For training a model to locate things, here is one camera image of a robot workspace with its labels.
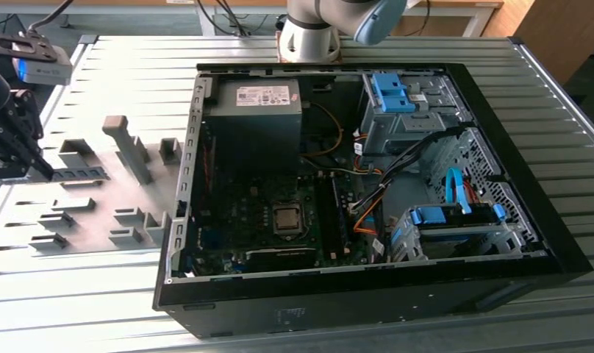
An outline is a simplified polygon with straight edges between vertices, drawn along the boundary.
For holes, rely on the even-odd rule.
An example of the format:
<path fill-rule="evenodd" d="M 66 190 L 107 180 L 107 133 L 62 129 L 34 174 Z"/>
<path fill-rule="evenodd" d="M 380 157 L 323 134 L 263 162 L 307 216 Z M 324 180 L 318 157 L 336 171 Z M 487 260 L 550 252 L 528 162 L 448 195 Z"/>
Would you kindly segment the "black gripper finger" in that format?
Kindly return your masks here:
<path fill-rule="evenodd" d="M 39 140 L 43 124 L 35 94 L 31 90 L 11 90 L 10 99 L 0 109 L 0 141 L 3 179 L 27 178 L 50 182 L 54 168 L 43 158 Z"/>

